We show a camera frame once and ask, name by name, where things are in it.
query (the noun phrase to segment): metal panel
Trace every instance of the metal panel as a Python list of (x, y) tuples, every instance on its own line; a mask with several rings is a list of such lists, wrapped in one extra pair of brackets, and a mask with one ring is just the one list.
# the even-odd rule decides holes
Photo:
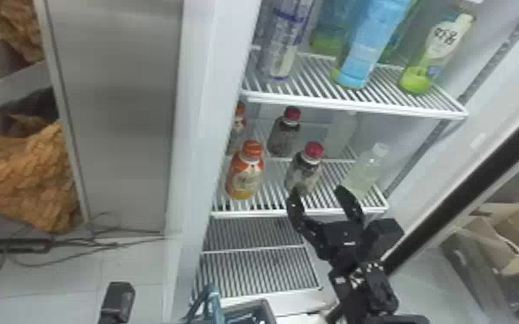
[(182, 0), (39, 0), (84, 212), (161, 229), (172, 150)]
[(258, 51), (250, 53), (241, 94), (250, 103), (293, 104), (318, 109), (342, 109), (376, 114), (463, 120), (465, 108), (437, 85), (426, 94), (412, 96), (397, 86), (402, 67), (377, 65), (368, 85), (348, 90), (332, 82), (328, 75), (333, 58), (300, 53), (294, 70), (285, 82), (268, 82), (256, 72)]
[[(264, 168), (264, 182), (256, 193), (247, 200), (232, 199), (225, 192), (224, 184), (229, 167), (225, 160), (222, 177), (217, 185), (211, 214), (215, 217), (257, 217), (286, 215), (285, 199), (288, 192), (284, 187), (284, 178), (290, 162), (267, 160)], [(350, 171), (353, 162), (324, 162), (322, 176), (314, 191), (302, 197), (306, 215), (342, 215), (344, 212), (334, 195), (334, 188)], [(361, 202), (366, 214), (381, 214), (388, 208), (388, 202), (377, 186), (373, 186)]]
[(304, 247), (205, 253), (194, 292), (208, 283), (225, 298), (320, 288)]

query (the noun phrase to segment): black object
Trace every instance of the black object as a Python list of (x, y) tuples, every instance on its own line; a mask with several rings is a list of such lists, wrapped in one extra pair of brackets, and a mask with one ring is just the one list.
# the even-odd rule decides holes
[(0, 239), (0, 253), (48, 253), (52, 245), (49, 239)]
[(130, 283), (109, 283), (104, 295), (99, 324), (127, 323), (134, 302), (134, 288)]
[(306, 216), (294, 188), (286, 201), (292, 226), (316, 249), (318, 258), (332, 265), (328, 279), (340, 300), (330, 312), (328, 323), (342, 315), (348, 324), (428, 323), (424, 316), (395, 316), (398, 299), (380, 262), (382, 255), (403, 237), (393, 219), (371, 221), (365, 226), (358, 200), (342, 186), (334, 194), (348, 220), (324, 223)]

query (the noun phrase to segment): refrigerator shelf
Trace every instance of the refrigerator shelf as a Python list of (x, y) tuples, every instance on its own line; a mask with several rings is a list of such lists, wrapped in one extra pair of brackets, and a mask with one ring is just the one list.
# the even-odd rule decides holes
[[(225, 177), (229, 161), (229, 159), (225, 159), (223, 173), (211, 207), (212, 216), (223, 218), (286, 215), (285, 199), (288, 197), (288, 193), (284, 187), (284, 178), (290, 162), (266, 160), (263, 184), (251, 198), (240, 201), (232, 199), (225, 192)], [(352, 162), (322, 163), (322, 177), (314, 192), (302, 198), (307, 215), (342, 215), (344, 213), (334, 196), (334, 188), (346, 176), (352, 165)], [(388, 202), (376, 186), (372, 187), (361, 203), (362, 209), (369, 215), (382, 214), (389, 208)]]
[(192, 298), (208, 283), (222, 298), (321, 288), (305, 246), (202, 254)]
[(375, 114), (463, 120), (465, 108), (435, 85), (420, 96), (412, 96), (397, 86), (402, 67), (377, 65), (368, 85), (361, 90), (348, 90), (328, 78), (335, 59), (311, 53), (300, 53), (294, 69), (285, 82), (266, 82), (256, 72), (259, 51), (251, 51), (243, 79), (241, 94), (250, 103), (270, 103), (362, 111)]
[(203, 253), (303, 244), (302, 235), (296, 232), (288, 217), (211, 217), (205, 234)]

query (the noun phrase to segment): bottle cap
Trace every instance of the bottle cap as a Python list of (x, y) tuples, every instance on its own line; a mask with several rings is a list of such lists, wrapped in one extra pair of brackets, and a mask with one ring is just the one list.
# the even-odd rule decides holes
[(388, 149), (389, 147), (385, 143), (376, 143), (372, 148), (372, 152), (374, 155), (383, 158), (386, 156), (386, 154), (388, 154)]
[(246, 113), (246, 105), (241, 101), (237, 102), (237, 107), (235, 108), (235, 115), (244, 115)]
[(311, 159), (321, 159), (324, 154), (324, 146), (316, 141), (311, 141), (306, 144), (303, 152)]
[(302, 114), (302, 112), (300, 111), (300, 109), (298, 107), (288, 106), (285, 109), (284, 117), (291, 121), (299, 121), (301, 114)]
[(256, 140), (246, 140), (241, 151), (250, 159), (261, 159), (264, 147)]

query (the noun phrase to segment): plastic bottle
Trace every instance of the plastic bottle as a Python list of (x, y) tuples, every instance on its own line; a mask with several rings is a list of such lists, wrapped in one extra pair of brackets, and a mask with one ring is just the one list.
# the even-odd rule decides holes
[(415, 20), (416, 15), (421, 9), (422, 0), (412, 0), (407, 8), (407, 15), (403, 21), (398, 24), (397, 31), (392, 34), (391, 39), (385, 47), (385, 50), (380, 55), (378, 62), (388, 64), (392, 59), (392, 54), (397, 50), (400, 42), (403, 41), (406, 32), (409, 30), (410, 25)]
[(314, 52), (337, 56), (350, 28), (350, 16), (354, 7), (353, 0), (327, 0), (320, 8), (316, 28), (310, 36)]
[(368, 0), (360, 15), (354, 17), (348, 41), (336, 58), (330, 77), (347, 88), (364, 87), (410, 1)]
[(348, 141), (356, 131), (356, 125), (356, 112), (337, 111), (334, 113), (332, 123), (328, 127), (326, 140), (324, 140), (326, 156), (339, 158), (342, 155)]
[(257, 64), (257, 70), (264, 78), (282, 81), (290, 75), (313, 4), (314, 0), (272, 2)]
[(235, 118), (234, 124), (231, 126), (231, 133), (229, 134), (229, 142), (228, 142), (228, 155), (231, 155), (237, 151), (238, 146), (240, 145), (240, 138), (243, 135), (243, 132), (246, 130), (246, 105), (241, 101), (237, 102), (237, 107), (235, 108)]
[(264, 31), (267, 21), (270, 19), (273, 9), (273, 0), (263, 0), (259, 7), (258, 21), (255, 23), (255, 32), (253, 32), (253, 44), (261, 44), (264, 39)]
[(225, 180), (225, 191), (234, 199), (245, 200), (255, 193), (262, 181), (264, 147), (256, 140), (246, 140), (234, 154)]
[(441, 22), (433, 26), (419, 51), (398, 80), (412, 94), (430, 90), (475, 20), (474, 10), (483, 0), (460, 0), (447, 8)]
[(300, 196), (306, 196), (314, 187), (322, 175), (322, 155), (324, 146), (316, 141), (306, 144), (303, 151), (296, 153), (291, 160), (288, 171), (285, 173), (284, 186), (291, 192), (294, 187)]
[(284, 115), (273, 123), (272, 132), (267, 139), (267, 150), (271, 155), (282, 158), (291, 154), (300, 133), (300, 115), (300, 109), (288, 106)]
[(388, 154), (388, 146), (383, 143), (376, 143), (371, 151), (364, 151), (357, 159), (356, 163), (342, 180), (342, 185), (350, 190), (358, 200), (364, 199), (380, 177), (382, 161)]

